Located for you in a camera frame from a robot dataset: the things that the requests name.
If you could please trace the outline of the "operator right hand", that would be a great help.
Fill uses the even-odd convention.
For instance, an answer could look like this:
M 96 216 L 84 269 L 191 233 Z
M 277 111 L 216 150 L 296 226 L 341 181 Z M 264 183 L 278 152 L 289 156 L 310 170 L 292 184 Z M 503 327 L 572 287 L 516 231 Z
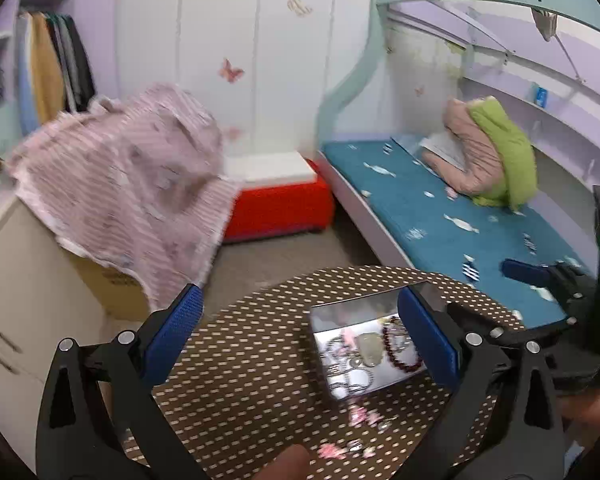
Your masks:
M 562 417 L 577 426 L 574 440 L 588 452 L 600 437 L 600 388 L 588 388 L 572 396 L 560 396 Z

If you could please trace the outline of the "operator left thumb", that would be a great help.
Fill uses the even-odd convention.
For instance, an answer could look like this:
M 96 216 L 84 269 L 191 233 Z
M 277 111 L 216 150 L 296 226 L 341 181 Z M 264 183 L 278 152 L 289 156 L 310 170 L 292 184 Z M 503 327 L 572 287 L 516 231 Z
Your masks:
M 272 463 L 267 464 L 254 480 L 306 480 L 310 470 L 310 454 L 300 444 L 283 450 Z

